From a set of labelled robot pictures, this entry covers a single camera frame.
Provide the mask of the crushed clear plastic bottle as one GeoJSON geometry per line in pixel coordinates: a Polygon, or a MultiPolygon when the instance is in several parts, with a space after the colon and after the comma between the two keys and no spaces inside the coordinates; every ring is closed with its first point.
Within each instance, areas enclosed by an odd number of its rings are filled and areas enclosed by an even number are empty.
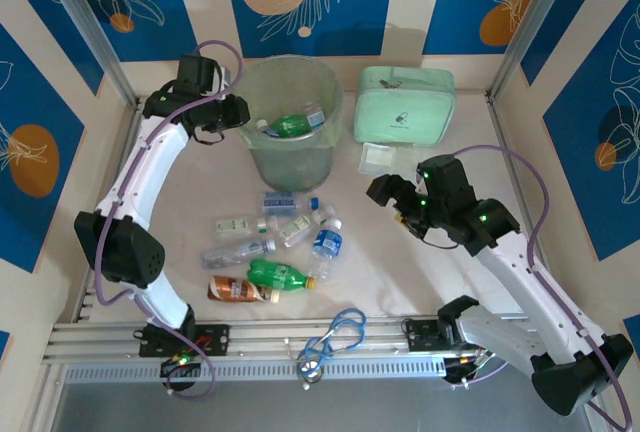
{"type": "Polygon", "coordinates": [[[276,251],[273,239],[244,238],[222,244],[201,253],[201,265],[206,270],[231,267],[263,258],[276,251]]]}

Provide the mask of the blue label bottle white cap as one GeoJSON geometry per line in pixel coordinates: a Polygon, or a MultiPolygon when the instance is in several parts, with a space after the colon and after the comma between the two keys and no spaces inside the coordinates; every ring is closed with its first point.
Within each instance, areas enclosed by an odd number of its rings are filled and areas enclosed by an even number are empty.
{"type": "Polygon", "coordinates": [[[311,277],[326,279],[338,259],[343,236],[342,221],[329,219],[317,232],[309,258],[308,272],[311,277]]]}

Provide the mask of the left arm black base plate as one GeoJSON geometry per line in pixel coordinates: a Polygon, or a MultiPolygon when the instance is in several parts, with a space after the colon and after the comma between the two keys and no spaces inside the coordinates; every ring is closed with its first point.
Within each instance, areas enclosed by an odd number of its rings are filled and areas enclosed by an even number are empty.
{"type": "MultiPolygon", "coordinates": [[[[218,357],[227,354],[230,327],[222,325],[196,324],[188,329],[184,336],[198,346],[207,356],[218,357]]],[[[133,332],[133,337],[140,343],[140,357],[165,357],[178,353],[194,356],[196,352],[183,340],[173,334],[151,324],[133,332]]]]}

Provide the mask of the aluminium side rail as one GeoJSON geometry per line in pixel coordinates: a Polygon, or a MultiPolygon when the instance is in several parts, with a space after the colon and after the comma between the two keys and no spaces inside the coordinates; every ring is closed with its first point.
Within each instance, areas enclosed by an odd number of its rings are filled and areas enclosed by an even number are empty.
{"type": "MultiPolygon", "coordinates": [[[[506,126],[503,124],[501,110],[496,105],[495,100],[492,99],[488,94],[485,94],[484,98],[491,118],[492,126],[495,131],[498,145],[500,147],[514,151],[512,140],[509,137],[506,126]]],[[[538,211],[535,211],[530,206],[529,201],[526,197],[524,179],[530,177],[533,180],[534,193],[539,195],[541,199],[544,199],[544,193],[540,187],[538,180],[535,177],[535,174],[529,168],[527,168],[519,159],[506,152],[504,152],[502,156],[515,195],[515,200],[517,202],[518,220],[521,223],[522,229],[525,234],[530,237],[533,234],[538,221],[542,218],[543,208],[541,206],[538,211]]]]}
{"type": "MultiPolygon", "coordinates": [[[[114,139],[113,148],[109,162],[107,163],[105,174],[101,182],[97,201],[100,201],[110,190],[112,184],[116,181],[120,170],[125,164],[127,157],[135,142],[136,131],[140,123],[142,105],[138,104],[135,109],[126,109],[129,115],[122,119],[118,132],[114,139]]],[[[84,300],[87,294],[91,294],[93,290],[94,271],[87,267],[79,291],[72,308],[70,322],[77,323],[88,319],[85,314],[84,300]]]]}

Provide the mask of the aluminium mounting rail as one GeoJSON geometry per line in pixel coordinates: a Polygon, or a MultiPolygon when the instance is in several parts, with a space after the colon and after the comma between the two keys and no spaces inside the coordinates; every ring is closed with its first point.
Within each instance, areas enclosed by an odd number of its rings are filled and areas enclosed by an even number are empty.
{"type": "MultiPolygon", "coordinates": [[[[475,351],[410,352],[402,332],[401,317],[373,317],[366,325],[364,343],[341,358],[378,359],[404,357],[479,357],[483,349],[508,359],[518,351],[541,355],[558,353],[562,361],[574,357],[586,345],[581,333],[569,321],[556,322],[550,329],[536,325],[522,314],[488,317],[475,327],[468,343],[479,347],[475,351]]],[[[328,319],[300,320],[236,320],[203,322],[205,325],[230,327],[229,345],[225,356],[211,357],[215,361],[283,360],[289,359],[283,339],[289,337],[292,352],[297,354],[311,337],[322,336],[328,319]]],[[[56,324],[49,336],[43,361],[46,364],[89,364],[142,361],[160,363],[165,357],[140,357],[139,341],[133,332],[142,329],[140,323],[56,324]]],[[[335,347],[355,338],[350,330],[338,332],[332,342],[335,347]]]]}

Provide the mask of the brown coffee drink bottle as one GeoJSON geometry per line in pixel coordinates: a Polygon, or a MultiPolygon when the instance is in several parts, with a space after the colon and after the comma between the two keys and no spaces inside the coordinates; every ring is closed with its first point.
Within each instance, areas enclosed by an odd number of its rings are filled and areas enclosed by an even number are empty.
{"type": "Polygon", "coordinates": [[[278,303],[280,291],[256,285],[247,279],[214,275],[209,282],[207,297],[228,303],[278,303]]]}

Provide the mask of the aluminium frame post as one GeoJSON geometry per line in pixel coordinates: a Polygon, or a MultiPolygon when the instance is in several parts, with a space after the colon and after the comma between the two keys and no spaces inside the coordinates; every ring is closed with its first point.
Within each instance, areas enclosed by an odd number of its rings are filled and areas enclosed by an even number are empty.
{"type": "Polygon", "coordinates": [[[520,63],[528,51],[533,39],[543,24],[555,0],[531,0],[520,25],[507,46],[500,66],[486,91],[486,99],[495,105],[512,75],[519,69],[520,63]]]}
{"type": "Polygon", "coordinates": [[[139,98],[87,0],[60,0],[65,11],[124,102],[136,108],[139,98]]]}

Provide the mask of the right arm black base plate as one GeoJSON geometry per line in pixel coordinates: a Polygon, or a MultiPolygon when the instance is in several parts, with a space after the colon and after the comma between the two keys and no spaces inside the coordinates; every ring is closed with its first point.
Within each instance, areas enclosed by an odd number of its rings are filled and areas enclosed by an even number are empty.
{"type": "Polygon", "coordinates": [[[465,342],[454,325],[440,319],[405,318],[401,323],[410,352],[475,351],[479,347],[465,342]]]}

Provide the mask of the white gauze packet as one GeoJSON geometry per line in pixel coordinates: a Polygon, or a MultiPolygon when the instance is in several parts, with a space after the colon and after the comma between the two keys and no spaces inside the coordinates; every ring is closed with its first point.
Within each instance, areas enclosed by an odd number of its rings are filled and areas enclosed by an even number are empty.
{"type": "Polygon", "coordinates": [[[397,148],[365,142],[358,166],[362,175],[379,176],[394,171],[397,148]]]}

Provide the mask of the green soda bottle yellow cap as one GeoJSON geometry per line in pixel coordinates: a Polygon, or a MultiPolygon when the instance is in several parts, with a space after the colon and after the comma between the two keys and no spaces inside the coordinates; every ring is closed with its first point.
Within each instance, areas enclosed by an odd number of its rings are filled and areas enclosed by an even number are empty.
{"type": "Polygon", "coordinates": [[[313,290],[316,287],[314,277],[304,275],[293,266],[265,259],[250,262],[247,278],[256,285],[281,291],[313,290]]]}
{"type": "Polygon", "coordinates": [[[274,138],[294,138],[311,132],[308,118],[301,114],[280,117],[264,130],[266,135],[274,138]]]}

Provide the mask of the small clear bottle green label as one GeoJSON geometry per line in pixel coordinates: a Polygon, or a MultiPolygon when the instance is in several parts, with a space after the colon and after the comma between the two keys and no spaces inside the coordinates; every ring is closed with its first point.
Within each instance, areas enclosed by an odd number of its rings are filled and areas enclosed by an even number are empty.
{"type": "Polygon", "coordinates": [[[322,221],[319,210],[293,218],[279,229],[279,241],[285,248],[292,248],[315,231],[322,221]]]}

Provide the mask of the black connector module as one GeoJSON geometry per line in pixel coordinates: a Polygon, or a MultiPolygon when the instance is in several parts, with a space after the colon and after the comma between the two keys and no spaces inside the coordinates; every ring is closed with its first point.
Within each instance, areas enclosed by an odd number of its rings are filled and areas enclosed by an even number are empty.
{"type": "Polygon", "coordinates": [[[463,387],[467,388],[478,379],[479,359],[476,357],[445,358],[444,380],[455,390],[463,387]]]}
{"type": "Polygon", "coordinates": [[[201,364],[191,357],[169,358],[160,364],[159,377],[169,394],[184,392],[200,377],[201,364]]]}

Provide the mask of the clear water bottle blue cap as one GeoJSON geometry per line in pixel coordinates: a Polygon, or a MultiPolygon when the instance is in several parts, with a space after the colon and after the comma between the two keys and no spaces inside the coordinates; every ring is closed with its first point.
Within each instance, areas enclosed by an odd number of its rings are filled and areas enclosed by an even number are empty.
{"type": "Polygon", "coordinates": [[[318,197],[299,192],[264,192],[258,199],[258,210],[267,216],[295,216],[319,207],[318,197]]]}

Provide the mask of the translucent green trash bin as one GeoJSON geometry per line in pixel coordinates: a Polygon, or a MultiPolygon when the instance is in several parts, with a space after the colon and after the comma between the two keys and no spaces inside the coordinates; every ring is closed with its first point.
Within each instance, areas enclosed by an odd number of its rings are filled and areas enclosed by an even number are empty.
{"type": "Polygon", "coordinates": [[[335,146],[279,151],[251,149],[247,145],[259,175],[268,186],[301,192],[318,187],[329,176],[335,146]]]}

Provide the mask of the blue stethoscope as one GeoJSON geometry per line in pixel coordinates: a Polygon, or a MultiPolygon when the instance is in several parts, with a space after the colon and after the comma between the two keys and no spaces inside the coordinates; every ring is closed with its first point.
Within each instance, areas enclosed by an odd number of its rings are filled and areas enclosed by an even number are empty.
{"type": "Polygon", "coordinates": [[[283,339],[286,353],[294,364],[296,377],[305,391],[322,379],[324,365],[327,361],[338,354],[351,352],[364,343],[366,325],[366,315],[360,309],[351,307],[339,312],[331,321],[326,332],[322,336],[308,339],[297,354],[292,352],[290,338],[283,339]],[[335,347],[332,342],[334,336],[344,330],[353,331],[355,338],[344,346],[335,347]]]}

